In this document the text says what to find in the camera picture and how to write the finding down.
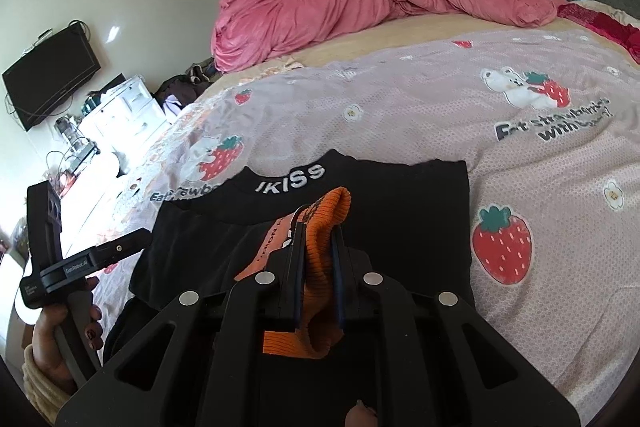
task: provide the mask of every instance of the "pink comforter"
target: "pink comforter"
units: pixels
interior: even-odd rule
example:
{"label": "pink comforter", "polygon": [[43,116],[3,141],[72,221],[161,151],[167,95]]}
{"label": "pink comforter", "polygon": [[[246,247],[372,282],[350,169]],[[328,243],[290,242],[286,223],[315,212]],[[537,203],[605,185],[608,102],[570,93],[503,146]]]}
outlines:
{"label": "pink comforter", "polygon": [[556,17],[552,0],[220,0],[211,51],[222,71],[424,13],[466,12],[501,24],[532,27]]}

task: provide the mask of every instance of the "strawberry print bedsheet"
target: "strawberry print bedsheet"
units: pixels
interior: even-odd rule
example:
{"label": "strawberry print bedsheet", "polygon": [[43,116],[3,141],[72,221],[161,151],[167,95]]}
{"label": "strawberry print bedsheet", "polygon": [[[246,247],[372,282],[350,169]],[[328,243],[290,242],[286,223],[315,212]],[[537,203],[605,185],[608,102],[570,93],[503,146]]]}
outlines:
{"label": "strawberry print bedsheet", "polygon": [[[151,229],[162,201],[206,194],[244,166],[278,176],[331,148],[464,160],[478,311],[586,424],[640,345],[638,80],[586,31],[508,30],[205,93],[129,174],[104,238]],[[447,187],[424,204],[440,198]],[[135,262],[102,276],[105,330]]]}

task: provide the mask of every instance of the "television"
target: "television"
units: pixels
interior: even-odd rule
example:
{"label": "television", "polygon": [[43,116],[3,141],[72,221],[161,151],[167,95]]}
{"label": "television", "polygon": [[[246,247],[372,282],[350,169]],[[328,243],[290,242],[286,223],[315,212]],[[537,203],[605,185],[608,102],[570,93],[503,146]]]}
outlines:
{"label": "television", "polygon": [[100,69],[83,24],[73,22],[2,74],[15,114],[25,130],[50,116]]}

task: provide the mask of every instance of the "white dresser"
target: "white dresser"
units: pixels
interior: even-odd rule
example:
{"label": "white dresser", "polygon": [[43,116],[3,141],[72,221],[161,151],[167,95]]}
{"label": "white dresser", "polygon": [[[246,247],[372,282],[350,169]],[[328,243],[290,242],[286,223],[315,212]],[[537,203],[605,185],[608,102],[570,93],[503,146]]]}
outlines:
{"label": "white dresser", "polygon": [[79,125],[101,152],[113,152],[126,173],[136,166],[170,124],[137,75],[104,94]]}

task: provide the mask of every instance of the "white lettering on collar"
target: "white lettering on collar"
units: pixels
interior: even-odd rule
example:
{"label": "white lettering on collar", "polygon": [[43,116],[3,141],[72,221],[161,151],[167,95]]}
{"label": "white lettering on collar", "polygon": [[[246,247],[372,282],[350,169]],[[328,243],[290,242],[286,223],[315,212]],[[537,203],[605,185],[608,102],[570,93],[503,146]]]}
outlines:
{"label": "white lettering on collar", "polygon": [[[255,192],[261,192],[262,194],[280,194],[281,192],[289,192],[292,188],[304,187],[309,179],[319,180],[324,176],[324,167],[320,164],[313,165],[304,171],[293,171],[289,176],[284,176],[281,182],[260,182],[260,185],[255,189]],[[278,185],[282,185],[282,190],[278,189]]]}

